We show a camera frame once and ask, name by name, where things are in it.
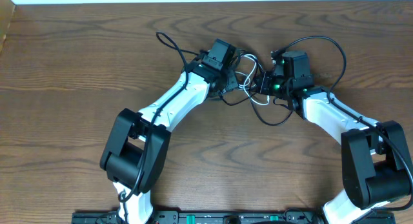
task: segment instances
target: black bracket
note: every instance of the black bracket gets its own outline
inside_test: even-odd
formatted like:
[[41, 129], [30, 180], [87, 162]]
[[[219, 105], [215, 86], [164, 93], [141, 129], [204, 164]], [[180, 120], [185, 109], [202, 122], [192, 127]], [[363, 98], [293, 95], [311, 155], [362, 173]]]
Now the black bracket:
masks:
[[148, 192], [154, 186], [162, 172], [169, 145], [170, 132], [163, 125], [153, 126], [151, 136], [147, 136], [148, 128], [149, 122], [142, 119], [141, 114], [124, 109], [116, 117], [100, 160], [100, 167], [107, 172], [109, 180], [132, 188], [139, 172], [137, 166], [143, 150], [128, 142], [128, 138], [150, 137], [149, 146], [145, 149], [144, 174], [136, 194]]
[[294, 94], [314, 87], [308, 55], [301, 50], [282, 50], [271, 55], [274, 68], [254, 79], [256, 92], [283, 99], [289, 110], [298, 111], [300, 97]]
[[[394, 142], [412, 168], [406, 137], [399, 123], [387, 121], [378, 128]], [[386, 154], [386, 160], [373, 163], [370, 150]], [[379, 144], [373, 130], [354, 129], [342, 133], [341, 161], [344, 189], [351, 202], [361, 209], [410, 194], [410, 182], [400, 159], [389, 146]]]
[[201, 62], [193, 62], [190, 70], [210, 83], [209, 97], [218, 96], [238, 87], [234, 66], [230, 66], [236, 48], [216, 39], [211, 50], [201, 56]]

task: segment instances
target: black cable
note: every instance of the black cable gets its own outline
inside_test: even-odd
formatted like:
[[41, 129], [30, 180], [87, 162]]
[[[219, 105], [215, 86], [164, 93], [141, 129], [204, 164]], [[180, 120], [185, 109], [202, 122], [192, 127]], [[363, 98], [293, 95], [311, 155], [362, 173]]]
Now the black cable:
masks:
[[[256, 73], [254, 74], [253, 79], [257, 76], [257, 72], [258, 72], [258, 71], [256, 70]], [[251, 99], [251, 86], [252, 86], [252, 82], [250, 83], [250, 90], [248, 91], [248, 93], [249, 93], [248, 98], [250, 98], [250, 102], [251, 102], [252, 109], [254, 110], [254, 112], [256, 113], [256, 116], [258, 117], [258, 119], [259, 119], [262, 123], [264, 123], [264, 124], [266, 124], [266, 125], [269, 125], [269, 126], [271, 126], [271, 127], [276, 127], [276, 126], [280, 126], [280, 125], [284, 124], [284, 123], [291, 117], [291, 115], [292, 115], [292, 113], [293, 113], [292, 110], [291, 110], [290, 113], [286, 116], [286, 118], [285, 118], [284, 120], [280, 121], [279, 123], [269, 123], [269, 122], [266, 122], [266, 121], [261, 117], [261, 115], [259, 114], [259, 112], [258, 112], [258, 110], [257, 110], [257, 108], [256, 108], [256, 106], [255, 106], [255, 104], [254, 104], [254, 102], [253, 102], [252, 99]]]
[[396, 153], [396, 156], [400, 158], [403, 166], [406, 168], [406, 173], [408, 175], [408, 179], [409, 179], [409, 183], [410, 183], [410, 200], [407, 202], [406, 205], [403, 205], [402, 207], [376, 207], [373, 208], [374, 210], [380, 210], [380, 211], [402, 211], [402, 210], [406, 210], [408, 208], [410, 208], [413, 205], [413, 176], [412, 176], [412, 172], [411, 169], [407, 166], [407, 161], [406, 159], [402, 156], [402, 154], [400, 153], [400, 151], [398, 150], [398, 148], [396, 147], [396, 145], [389, 140], [388, 137], [386, 137], [380, 130], [378, 130], [375, 126], [371, 125], [370, 123], [367, 123], [366, 121], [363, 120], [363, 116], [357, 117], [356, 115], [354, 115], [353, 113], [349, 112], [348, 110], [346, 110], [345, 108], [339, 106], [335, 101], [334, 98], [330, 97], [330, 93], [333, 91], [333, 89], [336, 87], [336, 85], [339, 83], [339, 81], [341, 80], [341, 78], [344, 76], [344, 73], [346, 71], [346, 67], [347, 67], [347, 58], [346, 58], [346, 54], [344, 53], [344, 50], [342, 49], [342, 47], [333, 39], [326, 37], [326, 36], [308, 36], [308, 37], [303, 37], [301, 39], [297, 39], [294, 42], [290, 43], [288, 46], [286, 46], [285, 48], [282, 48], [282, 50], [286, 50], [289, 47], [295, 45], [296, 43], [299, 43], [300, 41], [304, 41], [307, 39], [325, 39], [327, 41], [330, 41], [331, 43], [333, 43], [337, 49], [340, 51], [341, 55], [343, 56], [343, 69], [340, 73], [340, 76], [337, 78], [336, 82], [334, 82], [334, 84], [330, 87], [330, 90], [327, 92], [327, 99], [330, 103], [332, 103], [335, 107], [337, 107], [338, 109], [340, 109], [341, 111], [343, 111], [345, 114], [349, 115], [350, 117], [352, 117], [353, 119], [359, 121], [360, 123], [366, 125], [368, 128], [370, 128], [371, 130], [373, 130], [375, 133], [377, 133], [385, 143], [387, 143], [387, 145], [394, 151], [394, 153]]
[[[241, 57], [244, 56], [244, 55], [246, 55], [246, 54], [252, 54], [252, 55], [254, 55], [253, 53], [247, 52], [247, 51], [244, 50], [244, 52], [241, 54]], [[258, 58], [257, 58], [257, 57], [253, 57], [252, 59], [254, 60], [254, 62], [257, 63], [259, 72], [260, 72], [261, 74], [264, 74], [264, 68], [263, 68], [263, 67], [261, 66], [261, 64], [259, 63]]]
[[[254, 92], [254, 93], [251, 95], [251, 97], [254, 97], [256, 94], [257, 94], [257, 93]], [[241, 101], [237, 101], [237, 102], [235, 102], [235, 103], [229, 103], [228, 101], [226, 101], [226, 100], [224, 99], [224, 97], [222, 96], [222, 94], [218, 94], [218, 96], [219, 96], [219, 98], [221, 98], [222, 101], [224, 101], [225, 104], [227, 104], [227, 105], [229, 105], [229, 106], [238, 105], [238, 104], [240, 104], [240, 103], [242, 103], [242, 102], [250, 99], [249, 97], [246, 97], [246, 98], [242, 99]]]
[[234, 64], [234, 61], [237, 60], [237, 66], [236, 66], [236, 67], [238, 67], [239, 62], [241, 61], [241, 55], [243, 54], [243, 52], [245, 52], [245, 50], [243, 50], [243, 49], [241, 49], [241, 48], [237, 48], [237, 49], [236, 49], [236, 52], [237, 52], [237, 56], [234, 56], [234, 57], [231, 59], [229, 65], [233, 65], [233, 64]]
[[284, 107], [284, 108], [288, 109], [288, 106], [286, 106], [286, 105], [284, 105], [284, 104], [277, 104], [277, 103], [276, 103], [276, 100], [277, 100], [277, 97], [274, 97], [273, 100], [272, 100], [272, 103], [275, 104], [275, 105], [279, 105], [279, 106], [281, 106], [281, 107]]
[[[170, 43], [173, 44], [174, 47], [172, 47], [172, 46], [170, 46], [169, 44], [165, 43], [165, 42], [160, 38], [159, 35], [162, 35], [163, 37], [165, 37]], [[149, 124], [149, 127], [148, 127], [148, 133], [146, 134], [146, 141], [145, 141], [145, 145], [144, 145], [144, 151], [143, 151], [143, 154], [142, 154], [142, 156], [141, 156], [141, 160], [139, 160], [139, 163], [138, 163], [138, 165], [137, 165], [137, 167], [139, 168], [139, 170], [138, 170], [138, 173], [137, 173], [137, 177], [136, 177], [136, 180], [135, 180], [135, 184], [134, 184], [134, 186], [132, 187], [132, 190], [129, 192], [129, 194], [128, 194], [125, 198], [122, 198], [121, 196], [118, 197], [118, 198], [119, 198], [119, 201], [122, 202], [122, 203], [127, 202], [127, 201], [132, 197], [132, 195], [135, 193], [136, 189], [139, 187], [139, 184], [140, 184], [140, 182], [141, 182], [141, 180], [142, 180], [142, 177], [143, 177], [143, 174], [144, 174], [143, 168], [144, 168], [144, 166], [145, 166], [146, 155], [147, 155], [147, 152], [148, 152], [147, 148], [148, 148], [148, 146], [149, 146], [149, 142], [150, 142], [151, 137], [152, 137], [152, 127], [154, 126], [154, 123], [155, 123], [156, 118], [157, 118], [158, 115], [162, 112], [162, 109], [164, 109], [165, 106], [166, 106], [167, 104], [169, 104], [169, 102], [171, 102], [171, 100], [173, 100], [173, 99], [174, 99], [180, 92], [182, 92], [182, 91], [186, 88], [186, 86], [188, 85], [188, 80], [189, 80], [189, 72], [188, 72], [188, 70], [187, 70], [188, 63], [186, 62], [185, 56], [183, 55], [183, 51], [178, 47], [178, 45], [174, 42], [174, 40], [172, 40], [172, 39], [171, 39], [168, 35], [166, 35], [165, 33], [158, 31], [158, 32], [156, 32], [156, 37], [157, 37], [158, 40], [159, 40], [161, 43], [163, 43], [164, 45], [166, 45], [166, 46], [168, 46], [168, 47], [170, 47], [170, 48], [178, 51], [179, 56], [181, 56], [182, 62], [183, 62], [183, 64], [184, 64], [184, 69], [185, 69], [185, 83], [184, 83], [184, 85], [183, 85], [177, 92], [175, 92], [172, 96], [170, 96], [170, 97], [156, 110], [156, 112], [155, 112], [155, 114], [154, 114], [154, 116], [153, 116], [153, 118], [152, 118], [152, 120], [151, 120], [151, 122], [150, 122], [150, 124]]]
[[[160, 36], [158, 35], [158, 34], [156, 34], [156, 37], [157, 37], [157, 39], [162, 43], [162, 44], [164, 44], [165, 46], [167, 46], [167, 47], [169, 47], [169, 48], [171, 48], [171, 49], [174, 49], [174, 50], [178, 50], [178, 48], [176, 48], [176, 46], [175, 46], [175, 44], [173, 44], [172, 42], [172, 44], [174, 45], [174, 46], [171, 46], [171, 45], [169, 45], [168, 43], [166, 43], [166, 42], [164, 42], [161, 38], [160, 38]], [[189, 53], [189, 54], [193, 54], [193, 55], [198, 55], [198, 53], [195, 53], [195, 52], [193, 52], [193, 51], [190, 51], [190, 50], [180, 50], [180, 51], [182, 51], [182, 52], [185, 52], [185, 53]]]
[[[243, 72], [239, 72], [239, 71], [237, 71], [237, 72], [238, 72], [238, 73], [235, 72], [237, 80], [238, 80], [237, 74], [238, 74], [238, 75], [241, 75], [241, 76], [245, 76], [245, 79], [248, 78], [248, 75], [247, 75], [247, 74], [244, 74]], [[240, 88], [239, 86], [240, 86], [240, 84], [238, 84], [238, 87], [237, 87], [238, 90], [244, 90], [243, 88]]]
[[126, 203], [122, 203], [123, 204], [123, 210], [125, 212], [125, 215], [123, 216], [125, 218], [125, 223], [128, 224], [128, 209], [126, 207]]
[[284, 218], [285, 221], [287, 221], [287, 213], [290, 212], [290, 211], [302, 212], [303, 215], [304, 215], [304, 217], [305, 217], [305, 219], [308, 221], [308, 223], [309, 223], [309, 224], [312, 224], [312, 221], [309, 220], [309, 218], [307, 217], [307, 215], [305, 215], [304, 211], [302, 211], [302, 210], [299, 209], [299, 208], [289, 208], [289, 209], [287, 209], [287, 210], [284, 212], [284, 214], [283, 214], [283, 218]]

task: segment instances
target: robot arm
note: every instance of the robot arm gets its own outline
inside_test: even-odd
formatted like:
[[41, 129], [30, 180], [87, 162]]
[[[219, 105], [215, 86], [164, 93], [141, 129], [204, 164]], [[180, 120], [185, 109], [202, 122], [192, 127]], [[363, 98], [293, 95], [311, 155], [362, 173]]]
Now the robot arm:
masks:
[[[257, 90], [287, 100], [289, 109], [320, 126], [341, 145], [345, 189], [323, 206], [326, 222], [353, 223], [371, 209], [410, 194], [407, 170], [410, 168], [411, 171], [412, 161], [403, 129], [398, 123], [380, 123], [365, 117], [344, 105], [333, 93], [329, 99], [327, 89], [314, 86], [306, 53], [285, 52], [273, 60], [274, 70], [256, 81], [261, 83]], [[395, 143], [401, 154], [408, 158], [405, 160], [408, 168], [403, 166], [394, 149], [371, 128], [379, 129]], [[373, 163], [373, 154], [385, 154], [386, 160]]]
[[[157, 101], [138, 113], [126, 108], [117, 116], [100, 167], [113, 181], [119, 196], [132, 193], [119, 209], [119, 217], [127, 223], [146, 223], [152, 214], [150, 189], [162, 172], [170, 135], [177, 124], [207, 96], [229, 92], [238, 86], [235, 72], [229, 67], [234, 54], [235, 47], [217, 39], [209, 52], [199, 54], [184, 68], [188, 73], [183, 72], [178, 82]], [[150, 142], [141, 150], [128, 142], [128, 138], [144, 142], [150, 139]]]

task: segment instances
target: wooden surface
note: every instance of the wooden surface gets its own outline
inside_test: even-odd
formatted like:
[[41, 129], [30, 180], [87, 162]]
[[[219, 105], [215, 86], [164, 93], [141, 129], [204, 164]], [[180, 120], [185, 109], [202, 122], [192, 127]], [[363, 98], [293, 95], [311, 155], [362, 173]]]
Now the wooden surface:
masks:
[[[98, 165], [114, 119], [157, 99], [182, 67], [156, 30], [189, 50], [224, 39], [266, 68], [271, 50], [299, 37], [333, 37], [348, 56], [337, 97], [400, 122], [413, 151], [413, 1], [18, 6], [0, 57], [0, 223], [68, 223], [72, 212], [119, 206]], [[320, 40], [296, 48], [308, 52], [317, 82], [331, 85], [338, 51]], [[285, 115], [260, 110], [269, 121]], [[152, 202], [282, 210], [322, 205], [342, 188], [340, 146], [319, 127], [297, 115], [267, 127], [247, 102], [208, 100], [174, 131]]]
[[11, 0], [0, 0], [0, 53], [12, 20], [15, 5]]

